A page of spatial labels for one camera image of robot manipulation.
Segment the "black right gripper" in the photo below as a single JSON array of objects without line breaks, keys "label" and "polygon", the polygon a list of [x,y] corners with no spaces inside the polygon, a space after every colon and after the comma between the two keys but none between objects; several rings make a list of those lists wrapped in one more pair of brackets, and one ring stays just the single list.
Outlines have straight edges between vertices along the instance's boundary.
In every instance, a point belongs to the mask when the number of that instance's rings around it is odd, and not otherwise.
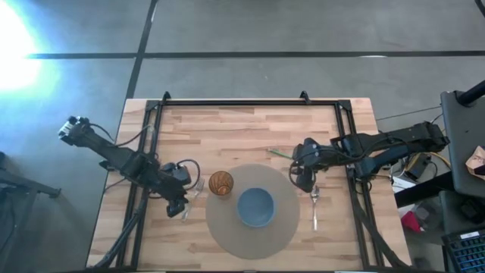
[{"label": "black right gripper", "polygon": [[303,192],[310,193],[316,181],[316,172],[323,168],[324,152],[328,150],[328,146],[320,145],[312,138],[305,138],[293,150],[290,182]]}]

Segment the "silver metal fork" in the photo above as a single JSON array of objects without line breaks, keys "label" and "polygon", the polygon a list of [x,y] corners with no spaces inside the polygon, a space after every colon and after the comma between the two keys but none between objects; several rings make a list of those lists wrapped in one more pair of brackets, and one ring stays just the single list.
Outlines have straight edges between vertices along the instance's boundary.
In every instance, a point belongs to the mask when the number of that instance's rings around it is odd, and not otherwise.
[{"label": "silver metal fork", "polygon": [[185,222],[188,219],[189,213],[190,213],[190,211],[192,209],[192,205],[197,200],[197,198],[199,197],[200,193],[203,191],[204,185],[205,185],[205,180],[204,180],[203,177],[201,177],[198,180],[198,182],[196,183],[196,186],[194,187],[194,194],[193,194],[192,199],[187,203],[186,209],[185,209],[185,211],[182,214],[182,218],[181,218],[181,221],[182,222]]}]

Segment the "green plastic straw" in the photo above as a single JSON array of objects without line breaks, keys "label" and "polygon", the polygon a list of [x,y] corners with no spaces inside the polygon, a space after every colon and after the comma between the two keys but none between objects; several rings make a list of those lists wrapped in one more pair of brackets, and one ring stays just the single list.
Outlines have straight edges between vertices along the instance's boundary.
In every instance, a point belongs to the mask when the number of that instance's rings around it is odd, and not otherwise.
[{"label": "green plastic straw", "polygon": [[293,160],[291,155],[287,155],[286,153],[280,152],[279,150],[276,150],[276,149],[269,149],[268,152],[273,154],[273,155],[282,157],[282,158],[287,158],[289,160]]}]

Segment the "orange translucent plastic cup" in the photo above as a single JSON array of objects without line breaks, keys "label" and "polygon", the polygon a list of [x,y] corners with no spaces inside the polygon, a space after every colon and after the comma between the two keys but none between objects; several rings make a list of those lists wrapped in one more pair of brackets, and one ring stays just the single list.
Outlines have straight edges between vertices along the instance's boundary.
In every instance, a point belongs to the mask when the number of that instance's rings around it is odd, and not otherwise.
[{"label": "orange translucent plastic cup", "polygon": [[226,196],[234,185],[233,177],[226,171],[216,171],[209,178],[209,190],[217,196]]}]

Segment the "silver metal spoon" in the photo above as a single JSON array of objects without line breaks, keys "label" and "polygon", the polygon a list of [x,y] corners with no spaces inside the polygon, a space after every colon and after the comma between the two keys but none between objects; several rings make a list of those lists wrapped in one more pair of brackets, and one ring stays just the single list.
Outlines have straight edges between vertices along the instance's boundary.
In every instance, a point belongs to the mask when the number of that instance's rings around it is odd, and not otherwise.
[{"label": "silver metal spoon", "polygon": [[318,214],[317,214],[317,202],[320,197],[320,188],[319,186],[315,185],[310,192],[310,198],[312,202],[312,230],[318,230]]}]

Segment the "blue bowl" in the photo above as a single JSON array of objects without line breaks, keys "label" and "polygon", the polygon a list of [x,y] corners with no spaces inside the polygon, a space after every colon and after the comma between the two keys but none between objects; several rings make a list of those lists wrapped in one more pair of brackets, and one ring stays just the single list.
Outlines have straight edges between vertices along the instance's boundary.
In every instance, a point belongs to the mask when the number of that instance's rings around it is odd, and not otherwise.
[{"label": "blue bowl", "polygon": [[268,226],[276,214],[273,196],[263,188],[244,190],[236,202],[236,212],[240,221],[251,228]]}]

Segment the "grey round plate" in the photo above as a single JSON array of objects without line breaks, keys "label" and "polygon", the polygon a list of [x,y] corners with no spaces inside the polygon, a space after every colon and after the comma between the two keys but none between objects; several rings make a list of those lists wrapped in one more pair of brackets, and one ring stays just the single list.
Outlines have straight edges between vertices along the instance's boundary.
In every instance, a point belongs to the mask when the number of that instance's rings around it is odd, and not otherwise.
[{"label": "grey round plate", "polygon": [[[264,259],[284,249],[293,239],[300,219],[294,186],[280,171],[266,165],[240,165],[228,173],[234,181],[229,196],[211,193],[206,201],[205,218],[211,236],[221,248],[241,259]],[[253,187],[266,189],[276,204],[274,219],[266,227],[248,227],[236,212],[239,195]]]}]

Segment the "white box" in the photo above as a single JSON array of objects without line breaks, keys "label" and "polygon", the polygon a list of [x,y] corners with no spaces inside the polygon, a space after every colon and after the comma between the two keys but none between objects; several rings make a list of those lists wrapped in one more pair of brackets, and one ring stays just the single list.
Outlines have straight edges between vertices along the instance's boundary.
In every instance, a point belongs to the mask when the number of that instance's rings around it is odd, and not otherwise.
[{"label": "white box", "polygon": [[393,192],[398,193],[402,190],[406,190],[408,188],[414,187],[415,183],[402,179],[400,177],[393,177],[391,185],[393,188]]}]

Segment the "red object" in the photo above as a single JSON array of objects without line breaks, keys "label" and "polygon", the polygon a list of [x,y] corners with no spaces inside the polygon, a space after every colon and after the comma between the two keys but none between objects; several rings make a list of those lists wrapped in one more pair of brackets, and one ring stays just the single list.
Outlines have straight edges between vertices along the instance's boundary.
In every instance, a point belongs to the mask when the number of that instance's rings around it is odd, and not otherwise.
[{"label": "red object", "polygon": [[408,211],[401,217],[401,223],[404,228],[414,231],[416,233],[422,232],[422,228],[418,222],[414,212]]}]

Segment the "black tripod stand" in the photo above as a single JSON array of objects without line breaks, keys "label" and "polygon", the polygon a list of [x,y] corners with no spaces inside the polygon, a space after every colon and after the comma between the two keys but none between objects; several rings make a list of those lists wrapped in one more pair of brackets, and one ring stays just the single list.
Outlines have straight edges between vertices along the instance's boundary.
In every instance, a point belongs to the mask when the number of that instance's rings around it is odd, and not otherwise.
[{"label": "black tripod stand", "polygon": [[61,192],[60,188],[12,174],[5,164],[6,155],[0,152],[0,273],[4,273],[37,195],[44,193],[50,198],[57,198]]}]

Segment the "grey cart top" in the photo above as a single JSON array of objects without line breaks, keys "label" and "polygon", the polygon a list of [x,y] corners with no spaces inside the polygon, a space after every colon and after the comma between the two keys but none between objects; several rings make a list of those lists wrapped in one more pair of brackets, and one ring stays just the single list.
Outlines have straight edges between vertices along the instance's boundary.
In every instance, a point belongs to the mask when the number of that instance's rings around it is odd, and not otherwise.
[{"label": "grey cart top", "polygon": [[485,97],[471,107],[459,104],[454,93],[441,93],[440,100],[455,191],[485,198],[485,180],[472,175],[465,164],[478,146],[485,147]]}]

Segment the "crumpled brown paper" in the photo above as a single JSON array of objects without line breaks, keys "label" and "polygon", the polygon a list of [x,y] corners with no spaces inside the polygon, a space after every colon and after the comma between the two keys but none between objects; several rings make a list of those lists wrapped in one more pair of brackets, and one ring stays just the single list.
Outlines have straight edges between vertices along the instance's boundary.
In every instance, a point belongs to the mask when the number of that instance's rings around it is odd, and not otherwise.
[{"label": "crumpled brown paper", "polygon": [[485,180],[485,146],[478,146],[465,165],[471,175]]}]

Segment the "black pole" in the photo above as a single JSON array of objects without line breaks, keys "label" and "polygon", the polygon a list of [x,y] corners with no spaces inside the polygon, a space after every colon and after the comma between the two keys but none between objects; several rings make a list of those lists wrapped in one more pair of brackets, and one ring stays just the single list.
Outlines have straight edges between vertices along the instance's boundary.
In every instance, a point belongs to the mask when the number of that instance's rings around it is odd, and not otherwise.
[{"label": "black pole", "polygon": [[479,98],[485,95],[485,80],[473,86],[466,92],[455,91],[455,98],[458,104],[471,107]]}]

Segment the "black crate with blue contents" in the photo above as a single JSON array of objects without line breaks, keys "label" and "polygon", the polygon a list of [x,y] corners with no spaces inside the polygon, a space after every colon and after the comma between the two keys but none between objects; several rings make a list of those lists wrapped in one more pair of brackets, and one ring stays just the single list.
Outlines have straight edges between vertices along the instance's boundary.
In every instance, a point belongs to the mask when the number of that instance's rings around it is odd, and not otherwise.
[{"label": "black crate with blue contents", "polygon": [[485,226],[442,237],[455,273],[485,273]]}]

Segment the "black aluminium table frame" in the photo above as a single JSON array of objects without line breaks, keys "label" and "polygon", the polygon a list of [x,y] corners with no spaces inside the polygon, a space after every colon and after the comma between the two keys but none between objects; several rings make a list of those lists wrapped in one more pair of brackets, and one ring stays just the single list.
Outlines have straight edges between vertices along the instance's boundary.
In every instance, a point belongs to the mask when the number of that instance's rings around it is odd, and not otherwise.
[{"label": "black aluminium table frame", "polygon": [[[194,159],[204,179],[216,171],[256,163],[286,173],[289,155],[305,138],[328,143],[351,131],[375,134],[377,123],[369,99],[280,99],[272,103],[236,100],[227,104],[172,99],[161,108],[147,99],[127,101],[118,139],[130,148],[144,120],[161,118],[157,153],[163,162]],[[205,218],[209,189],[192,205],[188,219],[169,218],[166,202],[149,201],[142,242],[129,241],[120,260],[124,268],[146,271],[323,271],[362,267],[344,168],[319,174],[318,230],[312,230],[312,202],[299,193],[300,220],[294,238],[266,259],[241,259],[223,250],[211,236]]]}]

